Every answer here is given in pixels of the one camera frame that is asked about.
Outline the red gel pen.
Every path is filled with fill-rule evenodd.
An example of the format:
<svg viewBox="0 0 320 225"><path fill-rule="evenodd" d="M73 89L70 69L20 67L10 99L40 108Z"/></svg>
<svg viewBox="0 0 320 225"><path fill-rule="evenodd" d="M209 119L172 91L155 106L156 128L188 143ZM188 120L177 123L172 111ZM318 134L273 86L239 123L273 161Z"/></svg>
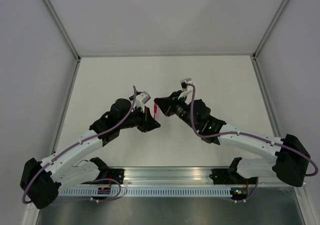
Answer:
<svg viewBox="0 0 320 225"><path fill-rule="evenodd" d="M153 106L153 118L154 119L156 119L157 111L158 111L158 106L156 104L154 104L154 106Z"/></svg>

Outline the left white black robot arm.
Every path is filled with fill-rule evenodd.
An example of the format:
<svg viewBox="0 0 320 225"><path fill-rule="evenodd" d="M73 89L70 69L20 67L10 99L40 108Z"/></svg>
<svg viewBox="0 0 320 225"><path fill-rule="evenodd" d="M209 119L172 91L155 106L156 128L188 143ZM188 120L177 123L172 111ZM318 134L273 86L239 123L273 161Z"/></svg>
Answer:
<svg viewBox="0 0 320 225"><path fill-rule="evenodd" d="M41 160L29 159L23 168L20 187L23 204L34 204L43 209L52 204L65 190L80 184L121 183L110 175L108 165L98 157L82 165L77 162L115 140L120 131L137 128L147 133L160 128L147 106L135 105L128 99L119 98L73 144Z"/></svg>

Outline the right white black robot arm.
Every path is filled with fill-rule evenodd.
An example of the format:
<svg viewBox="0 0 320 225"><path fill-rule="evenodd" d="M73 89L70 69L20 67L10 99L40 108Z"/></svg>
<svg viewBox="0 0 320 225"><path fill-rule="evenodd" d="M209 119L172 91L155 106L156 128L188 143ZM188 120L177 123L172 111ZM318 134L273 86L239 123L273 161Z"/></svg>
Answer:
<svg viewBox="0 0 320 225"><path fill-rule="evenodd" d="M238 148L258 156L233 159L227 170L232 183L251 178L278 178L293 187L303 185L311 156L296 136L287 134L281 138L240 131L213 117L201 99L186 103L181 94L181 90L175 91L168 97L155 98L154 103L166 117L179 117L204 142Z"/></svg>

